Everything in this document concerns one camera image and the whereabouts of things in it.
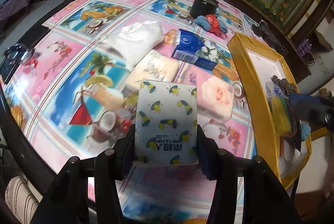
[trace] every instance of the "table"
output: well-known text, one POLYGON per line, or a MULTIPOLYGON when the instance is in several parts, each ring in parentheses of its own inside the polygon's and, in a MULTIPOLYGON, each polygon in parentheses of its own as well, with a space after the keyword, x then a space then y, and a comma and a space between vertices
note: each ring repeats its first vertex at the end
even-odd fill
MULTIPOLYGON (((211 108, 200 108, 198 123, 219 147, 234 155, 251 158, 256 153, 247 100, 227 43, 235 32, 263 40, 251 30, 251 24, 255 22, 223 0, 218 0, 217 15, 228 27, 227 38, 204 31, 189 15, 193 1, 75 0, 43 23, 50 31, 35 46, 31 63, 19 66, 10 82, 2 84, 2 88, 26 140, 54 172, 59 172, 73 155, 81 159, 94 157, 116 142, 116 138, 106 138, 95 127, 106 111, 103 97, 122 97, 124 104, 117 110, 118 114, 124 120, 133 118, 136 91, 128 86, 130 72, 124 61, 112 54, 98 38, 146 20, 159 22, 164 34, 182 28, 217 45, 221 53, 219 63, 230 73, 221 78, 237 87, 239 94, 231 103, 233 111, 228 121, 220 121, 211 108), (94 75, 112 80, 109 94, 92 96, 85 80, 94 75)), ((146 70, 158 80, 201 86, 213 76, 211 72, 182 61, 177 61, 177 69, 170 72, 168 64, 176 62, 171 58, 173 46, 162 42, 154 50, 165 59, 166 65, 157 69, 148 64, 146 70)), ((207 93, 220 89, 209 87, 212 91, 207 93)), ((209 105, 220 108, 218 100, 209 105)), ((114 137, 123 135, 119 131, 113 132, 114 137)), ((117 187, 123 214, 128 218, 147 222, 170 219, 177 223, 196 218, 205 222, 215 182, 207 181, 198 166, 133 167, 117 187)), ((89 179, 88 188, 89 198, 94 200, 93 178, 89 179)), ((243 179, 240 178, 236 223, 241 223, 242 213, 243 179)))

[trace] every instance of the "plastic bag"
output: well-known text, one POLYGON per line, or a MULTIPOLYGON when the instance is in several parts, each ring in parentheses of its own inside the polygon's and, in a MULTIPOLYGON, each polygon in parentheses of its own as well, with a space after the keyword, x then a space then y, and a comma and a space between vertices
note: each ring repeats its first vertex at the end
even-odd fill
POLYGON ((283 137, 294 137, 297 132, 297 123, 288 98, 273 82, 266 82, 266 90, 276 134, 283 137))

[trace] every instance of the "lemon print tissue pack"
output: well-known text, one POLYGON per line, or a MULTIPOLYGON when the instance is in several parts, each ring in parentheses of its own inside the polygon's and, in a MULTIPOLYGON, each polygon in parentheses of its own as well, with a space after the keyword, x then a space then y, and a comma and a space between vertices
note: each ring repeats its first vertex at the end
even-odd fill
POLYGON ((140 84, 135 133, 135 164, 197 164, 197 89, 153 80, 140 84))

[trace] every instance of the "screw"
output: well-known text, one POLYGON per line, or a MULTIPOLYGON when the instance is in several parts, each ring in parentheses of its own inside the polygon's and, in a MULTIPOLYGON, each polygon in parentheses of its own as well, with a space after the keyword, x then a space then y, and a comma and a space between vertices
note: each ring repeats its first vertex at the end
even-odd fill
POLYGON ((69 161, 70 161, 71 164, 74 164, 78 160, 79 160, 78 156, 72 156, 69 161))
POLYGON ((108 148, 108 149, 105 150, 105 155, 110 156, 110 155, 112 155, 114 152, 115 152, 115 151, 114 151, 113 149, 108 148))
POLYGON ((263 161, 263 158, 259 155, 255 155, 254 158, 255 162, 261 163, 263 161))
POLYGON ((220 154, 220 155, 226 155, 228 153, 228 151, 225 150, 224 148, 219 148, 217 150, 217 153, 220 154))

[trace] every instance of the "chair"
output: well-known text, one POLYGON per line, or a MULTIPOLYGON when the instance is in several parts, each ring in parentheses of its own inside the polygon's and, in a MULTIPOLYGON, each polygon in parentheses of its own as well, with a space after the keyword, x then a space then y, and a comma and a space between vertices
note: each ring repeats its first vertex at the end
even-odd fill
POLYGON ((3 199, 0 198, 0 223, 20 224, 3 199))
POLYGON ((30 223, 39 205, 27 182, 21 176, 14 177, 7 185, 5 203, 22 224, 30 223))

